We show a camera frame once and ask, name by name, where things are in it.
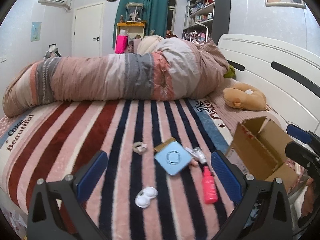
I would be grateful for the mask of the pink spray bottle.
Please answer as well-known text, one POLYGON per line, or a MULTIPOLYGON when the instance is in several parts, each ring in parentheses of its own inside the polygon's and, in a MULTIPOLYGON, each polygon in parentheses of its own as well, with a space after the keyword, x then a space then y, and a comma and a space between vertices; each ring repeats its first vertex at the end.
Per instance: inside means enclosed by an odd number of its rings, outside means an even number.
POLYGON ((203 169, 202 188, 205 204, 214 204, 218 201, 214 177, 208 166, 203 169))

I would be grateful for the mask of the light blue square case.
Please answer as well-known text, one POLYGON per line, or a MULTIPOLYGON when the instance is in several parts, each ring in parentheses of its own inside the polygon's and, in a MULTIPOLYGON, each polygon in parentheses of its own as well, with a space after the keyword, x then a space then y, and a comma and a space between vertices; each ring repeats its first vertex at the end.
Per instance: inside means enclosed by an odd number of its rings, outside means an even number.
POLYGON ((180 173, 192 161, 191 154, 177 141, 173 141, 155 154, 155 160, 171 176, 180 173))

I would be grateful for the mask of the clear tape roll with dispenser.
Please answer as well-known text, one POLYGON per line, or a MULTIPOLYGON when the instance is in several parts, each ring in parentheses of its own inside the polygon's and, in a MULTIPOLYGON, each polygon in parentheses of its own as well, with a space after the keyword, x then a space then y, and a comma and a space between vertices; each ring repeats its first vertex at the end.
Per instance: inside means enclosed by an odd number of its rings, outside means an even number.
POLYGON ((144 142, 141 142, 141 141, 134 142, 133 146, 132 146, 132 150, 133 150, 133 152, 135 152, 139 155, 143 155, 147 150, 147 144, 145 144, 144 142))

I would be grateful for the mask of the gold rectangular box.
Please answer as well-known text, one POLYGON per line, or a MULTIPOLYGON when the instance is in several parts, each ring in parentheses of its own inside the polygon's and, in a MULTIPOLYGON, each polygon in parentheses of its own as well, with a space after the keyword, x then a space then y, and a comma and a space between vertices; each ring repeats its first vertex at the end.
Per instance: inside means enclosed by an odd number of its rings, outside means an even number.
POLYGON ((170 143, 172 142, 175 142, 176 139, 171 137, 169 139, 167 139, 165 142, 162 142, 161 144, 157 145, 155 148, 154 148, 154 151, 155 152, 160 152, 161 150, 163 150, 165 147, 167 147, 170 143))

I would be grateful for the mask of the clear bottle pink cap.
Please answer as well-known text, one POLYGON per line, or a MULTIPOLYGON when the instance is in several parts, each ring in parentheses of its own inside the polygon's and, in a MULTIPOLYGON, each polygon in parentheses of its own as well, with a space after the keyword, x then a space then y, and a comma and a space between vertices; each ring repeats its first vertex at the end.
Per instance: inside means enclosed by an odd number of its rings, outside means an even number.
POLYGON ((189 165, 193 166, 193 167, 198 167, 199 163, 197 160, 195 159, 192 159, 189 163, 189 165))

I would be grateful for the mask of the brown cardboard box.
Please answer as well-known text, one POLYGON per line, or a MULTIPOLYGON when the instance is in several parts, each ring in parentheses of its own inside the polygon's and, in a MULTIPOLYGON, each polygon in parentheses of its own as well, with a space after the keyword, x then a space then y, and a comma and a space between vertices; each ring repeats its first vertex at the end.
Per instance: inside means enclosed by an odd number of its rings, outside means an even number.
POLYGON ((298 181, 295 165, 289 162, 285 147, 292 139, 273 120, 262 116, 237 124, 227 159, 243 174, 258 180, 282 179, 287 193, 298 181))

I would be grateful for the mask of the orange plush toy pillow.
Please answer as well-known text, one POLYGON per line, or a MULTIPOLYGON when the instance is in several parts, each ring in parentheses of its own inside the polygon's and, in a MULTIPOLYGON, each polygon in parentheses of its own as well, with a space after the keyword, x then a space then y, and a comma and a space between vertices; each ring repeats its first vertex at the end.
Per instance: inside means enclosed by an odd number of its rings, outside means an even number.
POLYGON ((223 91, 223 99, 229 107, 247 110, 264 111, 267 109, 267 100, 263 92, 246 83, 235 83, 223 91))

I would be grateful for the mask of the rolled striped quilt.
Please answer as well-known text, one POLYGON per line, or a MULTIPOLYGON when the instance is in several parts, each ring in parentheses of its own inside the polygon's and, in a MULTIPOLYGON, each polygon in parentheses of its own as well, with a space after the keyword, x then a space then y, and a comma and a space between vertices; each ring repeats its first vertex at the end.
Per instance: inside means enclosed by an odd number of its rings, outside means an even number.
POLYGON ((55 101, 201 99, 224 80, 229 64, 214 41, 199 46, 172 37, 155 50, 101 57, 51 57, 23 68, 2 106, 13 117, 55 101))

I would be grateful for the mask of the pink gift bag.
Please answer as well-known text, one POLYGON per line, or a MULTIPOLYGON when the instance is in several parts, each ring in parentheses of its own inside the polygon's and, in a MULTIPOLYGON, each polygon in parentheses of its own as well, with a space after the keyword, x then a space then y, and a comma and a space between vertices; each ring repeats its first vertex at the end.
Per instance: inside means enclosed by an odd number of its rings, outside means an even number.
POLYGON ((127 35, 118 35, 116 38, 116 46, 115 46, 115 53, 116 54, 122 54, 125 52, 125 49, 127 48, 127 35))

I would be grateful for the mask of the black bookshelf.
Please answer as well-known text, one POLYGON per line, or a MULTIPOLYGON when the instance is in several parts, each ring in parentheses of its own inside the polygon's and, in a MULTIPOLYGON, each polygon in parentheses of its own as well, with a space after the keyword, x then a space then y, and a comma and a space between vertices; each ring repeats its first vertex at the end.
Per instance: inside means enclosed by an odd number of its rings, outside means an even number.
POLYGON ((204 44, 215 44, 229 32, 231 0, 188 0, 182 38, 204 44))

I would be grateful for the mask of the yellow small cabinet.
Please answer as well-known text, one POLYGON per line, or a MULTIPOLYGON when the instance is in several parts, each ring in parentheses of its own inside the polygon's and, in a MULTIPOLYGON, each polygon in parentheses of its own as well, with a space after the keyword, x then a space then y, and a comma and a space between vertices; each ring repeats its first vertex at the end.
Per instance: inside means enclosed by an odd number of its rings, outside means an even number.
POLYGON ((130 39, 134 39, 137 35, 144 38, 145 23, 143 22, 123 22, 117 23, 116 38, 118 35, 127 35, 130 39))

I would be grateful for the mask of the white door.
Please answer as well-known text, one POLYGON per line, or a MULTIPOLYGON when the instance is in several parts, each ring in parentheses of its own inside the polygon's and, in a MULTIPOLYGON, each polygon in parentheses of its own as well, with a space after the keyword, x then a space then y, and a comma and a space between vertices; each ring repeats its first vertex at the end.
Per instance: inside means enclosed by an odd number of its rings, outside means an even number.
POLYGON ((75 10, 72 56, 100 56, 103 9, 103 3, 96 3, 75 10))

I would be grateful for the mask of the glass display case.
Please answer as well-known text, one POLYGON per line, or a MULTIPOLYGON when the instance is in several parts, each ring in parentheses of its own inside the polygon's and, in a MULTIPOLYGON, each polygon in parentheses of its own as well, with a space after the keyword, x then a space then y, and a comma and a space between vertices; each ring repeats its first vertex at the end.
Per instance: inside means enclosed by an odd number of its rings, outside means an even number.
POLYGON ((143 14, 143 3, 129 2, 125 5, 125 22, 141 22, 143 14))

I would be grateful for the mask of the teal curtain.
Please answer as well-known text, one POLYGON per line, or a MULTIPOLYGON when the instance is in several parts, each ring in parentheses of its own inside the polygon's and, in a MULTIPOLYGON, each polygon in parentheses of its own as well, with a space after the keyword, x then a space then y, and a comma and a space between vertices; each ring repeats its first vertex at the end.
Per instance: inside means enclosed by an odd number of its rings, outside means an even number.
POLYGON ((118 23, 121 16, 126 13, 125 5, 129 2, 142 3, 144 5, 142 20, 146 21, 145 34, 149 35, 154 31, 155 35, 165 36, 167 30, 169 0, 120 0, 115 23, 118 23))

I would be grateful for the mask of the blue wall poster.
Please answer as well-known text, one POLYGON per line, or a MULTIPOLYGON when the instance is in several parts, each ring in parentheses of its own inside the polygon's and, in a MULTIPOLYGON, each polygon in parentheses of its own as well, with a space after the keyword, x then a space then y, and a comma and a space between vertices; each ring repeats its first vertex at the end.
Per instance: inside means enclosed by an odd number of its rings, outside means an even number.
POLYGON ((30 41, 39 41, 41 38, 41 25, 42 22, 32 22, 31 24, 31 33, 30 33, 30 41))

